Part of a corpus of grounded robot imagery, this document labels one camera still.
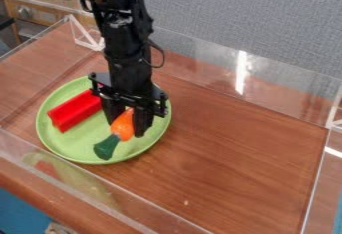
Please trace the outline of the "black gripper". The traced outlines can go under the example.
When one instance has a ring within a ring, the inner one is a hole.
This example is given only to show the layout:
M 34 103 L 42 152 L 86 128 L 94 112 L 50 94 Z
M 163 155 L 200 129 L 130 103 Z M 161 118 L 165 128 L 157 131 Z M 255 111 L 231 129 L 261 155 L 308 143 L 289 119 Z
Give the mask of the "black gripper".
M 101 100 L 108 124 L 124 112 L 133 109 L 133 130 L 137 138 L 152 126 L 153 116 L 167 115 L 168 95 L 151 81 L 152 68 L 138 60 L 108 64 L 106 72 L 92 72 L 92 94 Z

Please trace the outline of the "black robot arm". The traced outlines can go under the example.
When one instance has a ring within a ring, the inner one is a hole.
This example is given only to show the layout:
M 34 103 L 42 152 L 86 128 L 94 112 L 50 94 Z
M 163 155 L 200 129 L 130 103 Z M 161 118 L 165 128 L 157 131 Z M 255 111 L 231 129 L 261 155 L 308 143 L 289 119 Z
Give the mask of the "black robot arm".
M 105 73 L 90 73 L 92 93 L 101 100 L 106 120 L 114 121 L 124 110 L 133 109 L 133 132 L 143 136 L 153 118 L 167 114 L 167 93 L 152 82 L 149 39 L 153 19 L 144 0 L 80 0 L 93 15 L 104 39 Z

